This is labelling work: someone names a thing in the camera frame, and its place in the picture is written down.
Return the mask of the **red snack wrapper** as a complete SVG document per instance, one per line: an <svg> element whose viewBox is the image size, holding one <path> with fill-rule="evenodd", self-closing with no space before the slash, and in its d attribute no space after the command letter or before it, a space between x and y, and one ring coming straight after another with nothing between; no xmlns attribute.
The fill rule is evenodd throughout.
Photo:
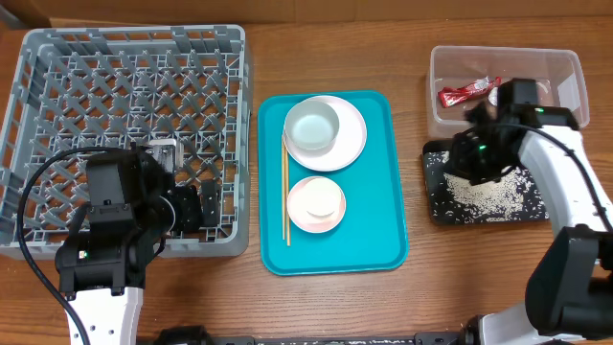
<svg viewBox="0 0 613 345"><path fill-rule="evenodd" d="M448 108L487 95L494 87L499 86L501 81L500 77L485 77L459 88L444 87L437 97L441 105Z"/></svg>

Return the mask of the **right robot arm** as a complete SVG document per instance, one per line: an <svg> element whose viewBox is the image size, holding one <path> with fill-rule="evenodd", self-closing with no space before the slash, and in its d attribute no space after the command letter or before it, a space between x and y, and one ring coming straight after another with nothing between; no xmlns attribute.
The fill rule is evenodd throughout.
<svg viewBox="0 0 613 345"><path fill-rule="evenodd" d="M497 110L479 103L454 135L444 169L473 186L527 169L541 194L554 240L531 275L522 303L476 316L461 344L568 344L612 335L612 202L586 156L566 107L539 104L535 80L499 85Z"/></svg>

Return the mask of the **grey bowl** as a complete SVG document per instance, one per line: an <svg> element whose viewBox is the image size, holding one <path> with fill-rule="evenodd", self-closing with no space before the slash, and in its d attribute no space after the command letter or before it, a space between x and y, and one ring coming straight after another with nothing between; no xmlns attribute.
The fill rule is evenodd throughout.
<svg viewBox="0 0 613 345"><path fill-rule="evenodd" d="M327 103L307 99L295 104L286 114L284 134L298 149L327 150L340 129L337 112Z"/></svg>

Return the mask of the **white paper cup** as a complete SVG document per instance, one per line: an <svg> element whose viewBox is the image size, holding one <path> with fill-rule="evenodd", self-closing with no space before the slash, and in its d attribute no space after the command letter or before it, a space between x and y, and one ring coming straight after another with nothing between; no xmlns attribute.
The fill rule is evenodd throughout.
<svg viewBox="0 0 613 345"><path fill-rule="evenodd" d="M334 213L341 202L341 189L332 180L315 177L302 190L306 211L322 218Z"/></svg>

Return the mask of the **white tissue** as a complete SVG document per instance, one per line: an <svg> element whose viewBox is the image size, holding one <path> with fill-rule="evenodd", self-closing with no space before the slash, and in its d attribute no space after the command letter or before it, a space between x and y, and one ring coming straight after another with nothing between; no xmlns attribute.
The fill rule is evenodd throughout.
<svg viewBox="0 0 613 345"><path fill-rule="evenodd" d="M488 102L493 106L498 105L498 88L497 87L493 87L491 91L489 92Z"/></svg>

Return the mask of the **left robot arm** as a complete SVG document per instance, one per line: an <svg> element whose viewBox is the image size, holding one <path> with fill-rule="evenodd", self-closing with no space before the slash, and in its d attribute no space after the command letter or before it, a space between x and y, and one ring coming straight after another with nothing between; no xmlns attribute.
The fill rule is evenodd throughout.
<svg viewBox="0 0 613 345"><path fill-rule="evenodd" d="M169 233L197 230L202 206L193 186L177 186L170 169L147 149L91 156L89 200L56 253L59 290L76 317L76 341L133 344L144 302L146 268Z"/></svg>

